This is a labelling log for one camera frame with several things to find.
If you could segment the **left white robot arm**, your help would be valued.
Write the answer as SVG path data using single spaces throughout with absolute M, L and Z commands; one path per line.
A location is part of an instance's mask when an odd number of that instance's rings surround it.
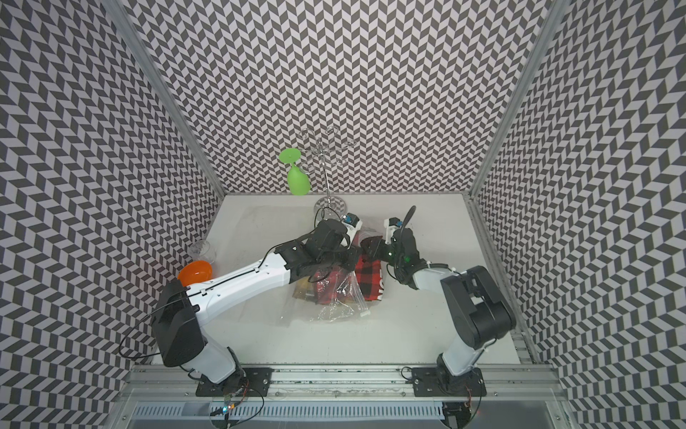
M 361 252 L 353 240 L 362 225 L 354 214 L 342 220 L 326 219 L 312 232 L 274 246 L 260 261 L 228 275 L 188 287 L 178 279 L 168 283 L 151 316 L 164 365 L 181 366 L 213 384 L 223 384 L 239 371 L 239 361 L 229 347 L 205 331 L 205 326 L 266 291 L 302 278 L 310 280 L 334 267 L 353 270 Z

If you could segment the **red plaid shirt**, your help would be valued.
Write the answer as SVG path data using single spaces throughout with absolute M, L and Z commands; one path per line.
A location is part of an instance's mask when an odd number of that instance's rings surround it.
M 357 284 L 364 297 L 365 301 L 381 301 L 384 293 L 384 284 L 382 279 L 382 262 L 369 261 L 363 253 L 358 259 L 355 275 L 357 277 Z M 321 275 L 317 273 L 316 279 L 320 282 L 319 305 L 327 305 L 332 302 L 333 291 L 337 288 L 337 295 L 339 298 L 351 298 L 351 295 L 342 287 L 344 278 L 347 274 L 340 267 L 330 268 L 325 270 Z

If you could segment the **clear plastic vacuum bag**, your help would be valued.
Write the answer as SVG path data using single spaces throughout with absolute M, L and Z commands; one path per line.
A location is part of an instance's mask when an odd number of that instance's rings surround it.
M 362 256 L 354 270 L 327 268 L 287 287 L 277 324 L 337 323 L 371 316 L 384 295 L 382 263 Z

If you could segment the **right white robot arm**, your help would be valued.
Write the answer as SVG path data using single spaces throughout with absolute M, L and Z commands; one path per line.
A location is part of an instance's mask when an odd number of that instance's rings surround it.
M 420 256 L 411 230 L 395 228 L 389 237 L 360 241 L 363 254 L 392 269 L 396 280 L 413 290 L 444 296 L 457 337 L 437 358 L 437 371 L 452 381 L 471 372 L 489 346 L 516 328 L 516 316 L 484 266 L 459 272 Z

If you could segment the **yellow plaid shirt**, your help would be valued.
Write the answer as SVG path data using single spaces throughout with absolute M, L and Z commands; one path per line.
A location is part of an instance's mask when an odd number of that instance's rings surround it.
M 318 302 L 320 295 L 320 282 L 315 278 L 302 278 L 294 283 L 292 297 L 296 300 Z

